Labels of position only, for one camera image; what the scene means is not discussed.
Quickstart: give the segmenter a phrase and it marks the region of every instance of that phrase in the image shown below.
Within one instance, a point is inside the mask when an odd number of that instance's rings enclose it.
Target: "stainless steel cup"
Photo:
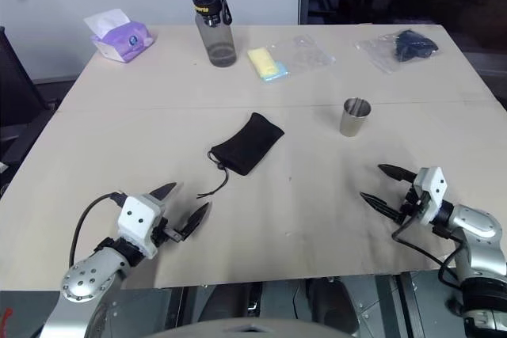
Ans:
[[[372,111],[371,105],[360,98],[349,98],[343,104],[340,132],[344,136],[356,136],[364,120]]]

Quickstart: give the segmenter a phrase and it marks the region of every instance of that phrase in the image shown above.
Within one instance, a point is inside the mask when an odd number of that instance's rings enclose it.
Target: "yellow sponge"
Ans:
[[[279,72],[273,57],[271,57],[268,49],[265,47],[250,49],[248,56],[261,78],[271,77]]]

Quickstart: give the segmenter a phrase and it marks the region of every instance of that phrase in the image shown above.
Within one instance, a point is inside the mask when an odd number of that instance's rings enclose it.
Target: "red cable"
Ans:
[[[6,327],[7,327],[7,318],[13,315],[13,310],[11,308],[7,308],[2,317],[2,322],[0,322],[0,335],[2,338],[7,338]]]

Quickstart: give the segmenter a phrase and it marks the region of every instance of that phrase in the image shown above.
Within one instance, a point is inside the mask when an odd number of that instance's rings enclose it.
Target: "water bottle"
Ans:
[[[218,67],[232,65],[236,50],[232,40],[232,16],[226,0],[193,0],[196,24],[211,63]]]

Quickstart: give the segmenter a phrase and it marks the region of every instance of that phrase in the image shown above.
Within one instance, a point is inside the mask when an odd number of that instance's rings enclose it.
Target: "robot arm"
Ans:
[[[467,336],[507,336],[507,264],[497,219],[485,211],[445,201],[447,182],[439,167],[422,168],[418,174],[393,165],[379,167],[389,177],[405,180],[411,187],[400,211],[361,193],[370,206],[400,225],[408,216],[422,225],[432,224],[436,235],[456,243],[456,277],[463,293]]]
[[[132,269],[145,257],[155,257],[162,243],[169,239],[184,241],[199,226],[208,203],[192,214],[182,230],[167,226],[162,201],[175,185],[167,184],[150,194],[123,200],[118,218],[120,237],[116,240],[107,237],[91,256],[69,268],[41,338],[101,336],[112,297]]]

